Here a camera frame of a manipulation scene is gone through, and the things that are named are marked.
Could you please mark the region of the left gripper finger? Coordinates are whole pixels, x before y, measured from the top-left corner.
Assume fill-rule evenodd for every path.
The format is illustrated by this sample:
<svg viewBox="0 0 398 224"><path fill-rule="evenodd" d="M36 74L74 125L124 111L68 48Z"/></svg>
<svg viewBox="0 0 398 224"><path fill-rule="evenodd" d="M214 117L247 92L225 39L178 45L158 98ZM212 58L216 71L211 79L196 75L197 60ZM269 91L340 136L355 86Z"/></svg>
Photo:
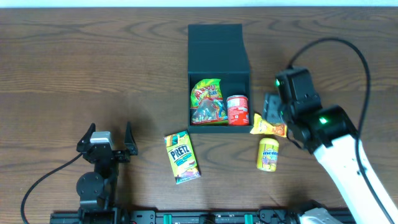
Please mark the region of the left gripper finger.
<svg viewBox="0 0 398 224"><path fill-rule="evenodd" d="M91 149L92 143L90 142L90 139L95 131L96 131L96 125L95 123L91 123L87 132L83 135L83 137L78 141L76 145L77 152L88 152Z"/></svg>
<svg viewBox="0 0 398 224"><path fill-rule="evenodd" d="M126 150L129 152L131 156L136 156L138 155L138 148L136 146L136 142L133 138L132 135L132 128L131 128L131 123L128 121L126 124L126 131L125 131L125 137L124 137L124 145L126 147Z"/></svg>

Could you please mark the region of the red tin can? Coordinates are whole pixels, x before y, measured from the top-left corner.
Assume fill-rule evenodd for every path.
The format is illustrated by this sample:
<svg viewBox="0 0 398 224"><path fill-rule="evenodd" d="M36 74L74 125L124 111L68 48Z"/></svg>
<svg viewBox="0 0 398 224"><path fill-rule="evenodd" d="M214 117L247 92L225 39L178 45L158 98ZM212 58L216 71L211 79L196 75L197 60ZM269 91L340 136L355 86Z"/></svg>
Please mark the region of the red tin can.
<svg viewBox="0 0 398 224"><path fill-rule="evenodd" d="M233 95L227 98L228 124L230 126L249 125L248 98L244 95Z"/></svg>

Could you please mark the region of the Haribo gummy bag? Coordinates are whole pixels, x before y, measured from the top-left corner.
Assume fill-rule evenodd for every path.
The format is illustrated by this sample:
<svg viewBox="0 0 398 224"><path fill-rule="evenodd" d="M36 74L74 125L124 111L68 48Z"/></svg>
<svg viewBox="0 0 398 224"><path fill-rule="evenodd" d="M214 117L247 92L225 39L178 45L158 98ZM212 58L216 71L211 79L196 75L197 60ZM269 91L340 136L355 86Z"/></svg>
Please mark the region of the Haribo gummy bag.
<svg viewBox="0 0 398 224"><path fill-rule="evenodd" d="M221 80L200 80L190 94L191 125L224 125L228 122L220 86Z"/></svg>

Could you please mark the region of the black gift box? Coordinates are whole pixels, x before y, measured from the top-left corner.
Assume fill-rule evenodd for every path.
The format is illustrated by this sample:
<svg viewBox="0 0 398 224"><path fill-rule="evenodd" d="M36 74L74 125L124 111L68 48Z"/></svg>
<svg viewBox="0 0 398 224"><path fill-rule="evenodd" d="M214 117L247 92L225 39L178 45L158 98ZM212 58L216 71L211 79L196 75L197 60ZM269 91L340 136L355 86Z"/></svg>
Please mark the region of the black gift box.
<svg viewBox="0 0 398 224"><path fill-rule="evenodd" d="M233 95L248 98L246 126L193 125L188 110L188 132L195 134L249 133L253 126L251 66L243 41L241 24L190 24L188 26L188 94L201 80L220 79L223 104Z"/></svg>

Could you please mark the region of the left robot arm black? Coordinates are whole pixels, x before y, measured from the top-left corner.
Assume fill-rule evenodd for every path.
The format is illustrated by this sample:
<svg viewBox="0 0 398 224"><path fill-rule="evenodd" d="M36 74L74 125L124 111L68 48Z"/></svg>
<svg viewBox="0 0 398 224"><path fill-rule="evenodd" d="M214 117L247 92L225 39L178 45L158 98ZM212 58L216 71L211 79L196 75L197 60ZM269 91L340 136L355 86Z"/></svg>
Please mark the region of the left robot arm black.
<svg viewBox="0 0 398 224"><path fill-rule="evenodd" d="M106 211L113 206L119 164L128 163L138 148L132 136L130 122L126 125L124 149L116 150L109 131L97 131L93 123L77 143L76 151L94 165L93 172L83 174L76 184L80 208L88 211Z"/></svg>

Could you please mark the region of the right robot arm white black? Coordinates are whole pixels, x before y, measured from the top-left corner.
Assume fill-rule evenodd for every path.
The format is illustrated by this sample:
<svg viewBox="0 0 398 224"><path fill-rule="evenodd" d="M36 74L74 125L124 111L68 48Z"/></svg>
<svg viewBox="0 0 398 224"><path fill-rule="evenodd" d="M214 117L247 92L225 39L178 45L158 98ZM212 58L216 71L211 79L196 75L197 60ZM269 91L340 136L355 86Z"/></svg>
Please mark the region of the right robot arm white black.
<svg viewBox="0 0 398 224"><path fill-rule="evenodd" d="M307 68L275 76L279 102L271 103L276 123L284 123L302 149L327 171L356 223L397 223L397 207L373 170L359 131L338 105L324 108Z"/></svg>

